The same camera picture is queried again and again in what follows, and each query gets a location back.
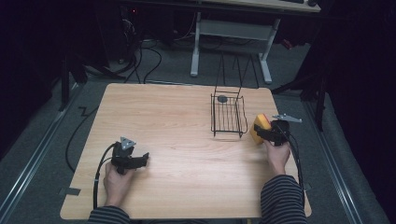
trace gray floor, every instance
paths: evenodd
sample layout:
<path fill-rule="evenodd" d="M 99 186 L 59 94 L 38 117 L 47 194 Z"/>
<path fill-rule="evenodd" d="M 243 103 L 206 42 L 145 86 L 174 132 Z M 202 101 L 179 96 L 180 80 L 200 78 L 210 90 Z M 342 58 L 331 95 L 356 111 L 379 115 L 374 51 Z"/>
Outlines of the gray floor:
<path fill-rule="evenodd" d="M 145 43 L 146 47 L 153 42 Z M 156 45 L 153 49 L 161 53 L 161 64 L 147 78 L 147 83 L 174 82 L 196 85 L 210 85 L 216 83 L 216 75 L 219 69 L 220 55 L 218 51 L 203 49 L 201 51 L 200 75 L 190 77 L 191 46 L 181 47 L 174 45 L 172 48 Z M 263 83 L 259 65 L 255 62 L 259 76 L 259 85 L 262 88 L 274 89 L 280 85 L 292 81 L 304 59 L 309 46 L 296 47 L 287 50 L 280 45 L 274 45 L 268 58 L 273 83 Z M 143 81 L 143 76 L 152 69 L 160 56 L 149 49 L 143 49 L 142 63 L 138 67 L 138 75 Z M 234 55 L 225 54 L 226 85 L 238 86 L 239 79 L 234 65 Z M 241 64 L 246 64 L 247 57 L 239 55 Z M 15 206 L 9 207 L 9 213 L 1 214 L 7 223 L 83 223 L 84 220 L 62 220 L 60 211 L 64 202 L 64 195 L 60 195 L 61 188 L 67 188 L 73 177 L 73 173 L 65 162 L 65 150 L 67 143 L 77 126 L 85 119 L 82 116 L 81 107 L 86 108 L 86 113 L 93 111 L 99 104 L 108 83 L 116 82 L 107 77 L 90 76 L 86 85 L 79 88 L 73 104 L 60 123 L 58 131 L 52 136 L 43 160 L 36 170 L 33 170 L 33 178 L 29 180 L 27 188 L 21 191 L 20 198 L 14 200 Z M 131 83 L 137 83 L 136 75 L 131 76 Z M 251 67 L 247 70 L 244 87 L 255 88 L 256 81 Z M 28 127 L 0 162 L 0 202 L 8 202 L 8 193 L 12 190 L 24 167 L 28 163 L 35 149 L 40 144 L 46 130 L 59 116 L 60 85 L 53 90 L 54 96 L 48 101 L 31 119 Z M 381 207 L 375 200 L 374 194 L 365 180 L 359 165 L 353 158 L 336 116 L 332 111 L 329 98 L 326 99 L 326 110 L 323 117 L 324 133 L 316 130 L 312 124 L 309 108 L 312 103 L 300 101 L 297 91 L 286 91 L 275 95 L 276 106 L 279 113 L 287 113 L 296 118 L 303 119 L 302 124 L 292 123 L 291 133 L 298 141 L 300 157 L 303 166 L 304 182 L 307 187 L 307 196 L 312 207 L 312 216 L 309 223 L 389 223 Z M 94 116 L 88 117 L 78 129 L 77 134 L 70 142 L 68 158 L 73 167 L 78 164 L 81 150 L 84 147 L 89 134 Z M 337 167 L 342 173 L 351 198 L 356 205 L 360 220 L 352 221 L 347 214 L 347 208 L 340 200 L 339 191 L 332 179 L 332 170 L 327 165 L 327 159 L 323 153 L 323 143 L 320 136 L 325 136 Z M 207 223 L 247 223 L 246 219 L 218 219 L 202 220 Z M 145 221 L 145 223 L 172 223 L 171 221 Z"/>

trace person's left hand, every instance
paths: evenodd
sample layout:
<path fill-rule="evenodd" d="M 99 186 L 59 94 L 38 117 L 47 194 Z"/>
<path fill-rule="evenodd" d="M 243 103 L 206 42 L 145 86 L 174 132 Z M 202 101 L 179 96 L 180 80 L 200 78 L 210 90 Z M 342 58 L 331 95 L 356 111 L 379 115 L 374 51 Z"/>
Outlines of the person's left hand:
<path fill-rule="evenodd" d="M 125 170 L 125 174 L 120 175 L 117 172 L 117 167 L 111 164 L 111 161 L 106 164 L 104 185 L 107 199 L 105 206 L 121 206 L 123 199 L 131 188 L 133 176 L 134 170 Z"/>

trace wire rack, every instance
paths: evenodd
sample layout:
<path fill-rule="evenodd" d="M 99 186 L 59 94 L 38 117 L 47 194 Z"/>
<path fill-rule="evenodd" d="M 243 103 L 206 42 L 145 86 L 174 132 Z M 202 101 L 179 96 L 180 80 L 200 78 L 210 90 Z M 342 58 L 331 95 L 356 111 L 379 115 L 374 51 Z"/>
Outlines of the wire rack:
<path fill-rule="evenodd" d="M 221 53 L 220 67 L 219 67 L 215 92 L 213 94 L 210 94 L 211 105 L 212 105 L 211 131 L 213 132 L 214 136 L 216 136 L 216 133 L 238 133 L 239 137 L 242 137 L 242 135 L 248 131 L 248 121 L 245 115 L 244 97 L 240 96 L 243 80 L 245 78 L 247 69 L 245 69 L 244 75 L 241 76 L 241 69 L 237 57 L 235 57 L 235 61 L 240 79 L 239 90 L 238 91 L 219 90 L 218 82 L 219 82 L 220 71 L 222 71 L 223 81 L 225 76 L 224 55 Z"/>

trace hand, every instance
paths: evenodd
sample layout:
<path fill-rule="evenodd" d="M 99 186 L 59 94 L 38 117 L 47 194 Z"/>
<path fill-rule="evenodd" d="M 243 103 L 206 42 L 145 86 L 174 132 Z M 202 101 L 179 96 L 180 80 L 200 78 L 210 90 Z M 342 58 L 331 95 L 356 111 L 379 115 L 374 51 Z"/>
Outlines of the hand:
<path fill-rule="evenodd" d="M 267 147 L 267 158 L 270 165 L 270 169 L 274 176 L 285 175 L 286 162 L 290 157 L 290 144 L 289 142 L 284 143 L 282 146 L 274 147 L 269 141 L 264 140 L 264 144 Z"/>
<path fill-rule="evenodd" d="M 106 164 L 106 176 L 104 185 L 106 189 L 107 199 L 105 206 L 120 207 L 122 200 L 128 193 L 134 170 L 125 170 L 125 175 L 117 173 L 117 167 L 111 164 L 111 161 Z"/>

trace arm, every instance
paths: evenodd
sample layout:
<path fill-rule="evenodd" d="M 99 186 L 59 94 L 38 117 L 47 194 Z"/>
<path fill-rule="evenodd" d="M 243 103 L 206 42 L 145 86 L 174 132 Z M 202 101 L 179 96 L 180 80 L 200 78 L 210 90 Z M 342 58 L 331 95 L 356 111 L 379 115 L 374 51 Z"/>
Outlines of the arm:
<path fill-rule="evenodd" d="M 307 223 L 300 186 L 291 175 L 286 175 L 285 165 L 290 157 L 290 145 L 285 143 L 274 147 L 266 140 L 264 144 L 273 178 L 262 189 L 261 223 Z"/>
<path fill-rule="evenodd" d="M 91 211 L 88 223 L 130 223 L 128 214 L 122 211 L 120 206 L 131 187 L 133 175 L 134 170 L 126 170 L 124 175 L 120 175 L 111 162 L 106 164 L 106 177 L 104 178 L 106 203 L 104 207 Z"/>

